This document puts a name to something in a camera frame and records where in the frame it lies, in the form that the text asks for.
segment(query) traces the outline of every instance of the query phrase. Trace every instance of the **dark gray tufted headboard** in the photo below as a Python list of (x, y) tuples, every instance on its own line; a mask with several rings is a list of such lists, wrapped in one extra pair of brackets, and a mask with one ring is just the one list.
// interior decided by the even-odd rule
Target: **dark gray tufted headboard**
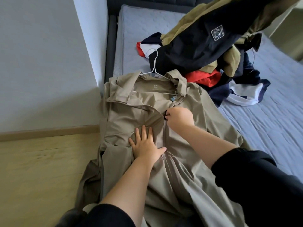
[(187, 13), (196, 5), (201, 3), (209, 3), (211, 1), (212, 0), (107, 0), (109, 24), (105, 82), (108, 82), (108, 79), (113, 76), (117, 36), (117, 16), (119, 15), (119, 11), (123, 4), (149, 9)]
[(209, 3), (212, 0), (107, 0), (109, 15), (118, 15), (121, 5), (131, 5), (149, 9), (159, 9), (187, 13), (193, 7), (201, 3)]

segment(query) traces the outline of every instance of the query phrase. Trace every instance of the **clothing tag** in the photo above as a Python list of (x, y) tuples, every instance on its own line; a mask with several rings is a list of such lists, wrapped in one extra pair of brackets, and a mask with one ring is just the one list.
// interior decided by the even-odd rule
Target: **clothing tag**
[(214, 38), (214, 41), (216, 41), (216, 40), (220, 39), (221, 37), (223, 37), (224, 36), (223, 26), (220, 25), (219, 27), (213, 29), (211, 31), (211, 35)]
[(174, 102), (174, 101), (176, 100), (176, 98), (177, 98), (177, 96), (173, 96), (173, 97), (171, 98), (171, 101)]

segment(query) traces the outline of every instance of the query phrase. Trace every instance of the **person's left hand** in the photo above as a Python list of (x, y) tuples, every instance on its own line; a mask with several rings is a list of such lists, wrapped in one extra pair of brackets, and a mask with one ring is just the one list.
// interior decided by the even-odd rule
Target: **person's left hand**
[(149, 128), (148, 137), (146, 135), (145, 126), (142, 126), (142, 137), (140, 137), (139, 129), (136, 128), (136, 144), (129, 138), (129, 144), (132, 147), (135, 158), (142, 158), (154, 165), (162, 154), (166, 151), (166, 147), (158, 149), (153, 141), (152, 128)]

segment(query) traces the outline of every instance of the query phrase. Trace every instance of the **brand logo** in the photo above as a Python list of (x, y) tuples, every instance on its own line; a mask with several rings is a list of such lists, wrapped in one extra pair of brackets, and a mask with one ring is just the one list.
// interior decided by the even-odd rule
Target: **brand logo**
[(219, 27), (213, 29), (211, 31), (212, 37), (214, 38), (214, 41), (220, 39), (221, 37), (224, 36), (224, 32), (223, 32), (223, 27), (222, 25), (220, 25)]

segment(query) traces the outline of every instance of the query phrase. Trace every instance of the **red fabric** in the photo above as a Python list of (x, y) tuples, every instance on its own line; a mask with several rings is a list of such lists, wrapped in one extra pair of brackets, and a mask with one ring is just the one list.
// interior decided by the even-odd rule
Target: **red fabric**
[(203, 84), (207, 87), (212, 87), (219, 82), (221, 78), (221, 73), (216, 69), (212, 73), (197, 70), (187, 73), (185, 75), (185, 78), (187, 79), (187, 82)]
[(141, 41), (137, 42), (137, 51), (139, 53), (139, 56), (145, 57), (144, 52), (142, 51), (142, 49), (140, 47), (140, 43), (141, 43)]

